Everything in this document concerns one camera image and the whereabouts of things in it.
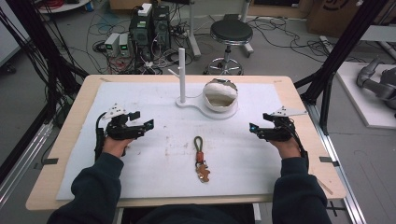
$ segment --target gray robotic arm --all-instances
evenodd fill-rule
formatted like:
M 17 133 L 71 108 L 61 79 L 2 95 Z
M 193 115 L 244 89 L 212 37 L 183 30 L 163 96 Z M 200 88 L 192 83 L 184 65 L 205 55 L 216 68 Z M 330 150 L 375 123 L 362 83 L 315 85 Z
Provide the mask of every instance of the gray robotic arm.
M 375 58 L 367 66 L 363 67 L 358 74 L 356 84 L 361 88 L 372 91 L 388 107 L 396 109 L 396 67 L 385 70 L 379 83 L 370 79 L 380 63 L 382 63 L 381 60 Z

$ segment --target person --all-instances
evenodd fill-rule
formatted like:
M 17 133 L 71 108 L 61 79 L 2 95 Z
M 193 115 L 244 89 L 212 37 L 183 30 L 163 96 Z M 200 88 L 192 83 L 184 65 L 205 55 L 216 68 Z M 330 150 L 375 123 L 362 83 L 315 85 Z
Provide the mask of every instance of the person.
M 106 138 L 96 163 L 83 169 L 72 184 L 75 199 L 55 210 L 48 223 L 112 223 L 120 198 L 120 160 L 132 140 Z M 282 159 L 281 177 L 275 183 L 273 223 L 331 223 L 327 198 L 315 176 L 309 175 L 296 141 L 270 141 Z M 160 206 L 137 223 L 238 223 L 214 206 L 170 204 Z

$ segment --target stool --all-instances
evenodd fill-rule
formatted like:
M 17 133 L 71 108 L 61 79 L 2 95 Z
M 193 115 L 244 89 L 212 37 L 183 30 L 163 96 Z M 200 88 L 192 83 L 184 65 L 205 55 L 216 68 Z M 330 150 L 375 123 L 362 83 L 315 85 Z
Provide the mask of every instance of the stool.
M 240 20 L 215 21 L 210 27 L 210 35 L 213 39 L 227 45 L 224 58 L 213 60 L 204 71 L 210 75 L 243 75 L 242 65 L 230 58 L 231 45 L 246 45 L 253 37 L 253 30 L 249 25 Z

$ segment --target black stool seat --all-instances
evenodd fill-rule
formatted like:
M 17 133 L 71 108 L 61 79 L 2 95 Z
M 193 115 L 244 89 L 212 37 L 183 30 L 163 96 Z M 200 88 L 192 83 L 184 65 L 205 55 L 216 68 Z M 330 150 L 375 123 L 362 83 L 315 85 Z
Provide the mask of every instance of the black stool seat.
M 244 45 L 253 37 L 253 30 L 239 20 L 215 21 L 210 27 L 210 35 L 220 43 Z

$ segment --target dark sweater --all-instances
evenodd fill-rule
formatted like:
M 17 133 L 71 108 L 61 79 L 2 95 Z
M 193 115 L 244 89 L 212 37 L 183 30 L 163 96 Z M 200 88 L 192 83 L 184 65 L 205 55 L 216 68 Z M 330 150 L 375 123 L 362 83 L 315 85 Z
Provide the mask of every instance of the dark sweater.
M 72 184 L 75 199 L 56 210 L 48 223 L 112 223 L 120 198 L 118 158 L 102 154 L 93 167 L 86 168 Z M 305 161 L 282 161 L 281 177 L 276 181 L 273 222 L 331 223 L 326 212 L 327 199 L 317 179 L 309 175 Z M 166 205 L 155 209 L 140 223 L 236 223 L 220 210 L 198 204 Z

